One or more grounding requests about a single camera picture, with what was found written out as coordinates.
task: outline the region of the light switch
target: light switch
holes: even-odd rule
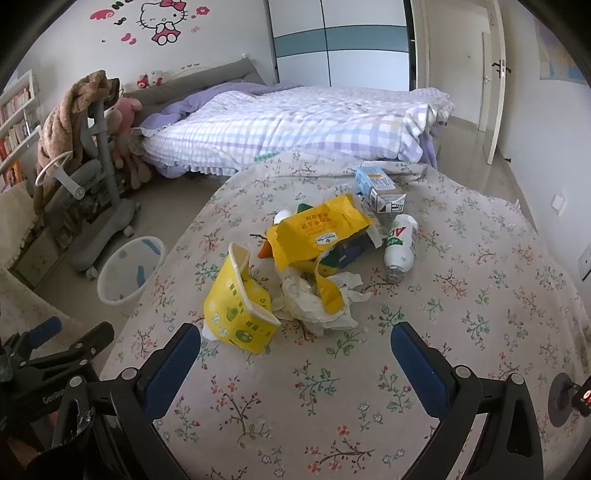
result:
[[[561,195],[554,195],[552,200],[552,210],[555,211],[556,215],[561,216],[566,208],[566,199]]]

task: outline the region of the white bottle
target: white bottle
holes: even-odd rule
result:
[[[398,284],[414,263],[414,249],[417,241],[418,223],[410,215],[397,215],[386,240],[386,277],[388,281]]]

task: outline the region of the screw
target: screw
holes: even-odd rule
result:
[[[511,379],[515,385],[523,385],[523,382],[525,381],[520,374],[511,375]]]
[[[135,378],[137,372],[138,371],[135,368],[126,368],[121,372],[121,378],[123,378],[123,380],[131,380],[132,378]]]
[[[470,369],[468,367],[464,367],[463,365],[460,365],[459,367],[456,367],[456,375],[458,377],[468,378],[471,375]]]
[[[82,378],[80,378],[80,377],[72,377],[70,379],[70,386],[73,388],[76,388],[81,383],[82,383]]]

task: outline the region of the crumpled tissue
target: crumpled tissue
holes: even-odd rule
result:
[[[351,316],[350,304],[367,301],[371,294],[352,290],[363,284],[361,275],[341,272],[327,277],[341,292],[345,306],[338,312],[328,313],[321,298],[314,293],[314,287],[301,277],[301,271],[287,267],[278,271],[281,277],[283,295],[271,302],[273,314],[281,320],[301,320],[316,336],[323,336],[324,330],[349,330],[357,326]]]

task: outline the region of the bed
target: bed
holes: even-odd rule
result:
[[[231,177],[179,239],[123,329],[102,372],[139,367],[185,322],[202,325],[204,299],[235,241],[271,293],[271,259],[256,257],[278,210],[355,189],[359,160],[284,152]],[[399,478],[432,434],[395,361],[389,334],[409,321],[452,365],[479,376],[526,379],[548,478],[563,478],[591,433],[573,414],[547,414],[553,378],[589,374],[591,323],[573,282],[514,205],[482,196],[429,166],[391,163],[419,222],[417,259],[399,285],[384,277],[383,249],[347,270],[371,293],[352,306],[353,330],[312,335],[283,322],[264,353],[204,340],[168,413],[155,427],[193,478]],[[401,174],[412,172],[414,176]],[[478,439],[474,424],[450,478],[460,478]]]
[[[431,129],[453,110],[448,94],[262,83],[243,59],[130,93],[146,105],[132,150],[171,178],[187,171],[233,175],[294,149],[436,167]],[[216,94],[202,101],[212,88]]]

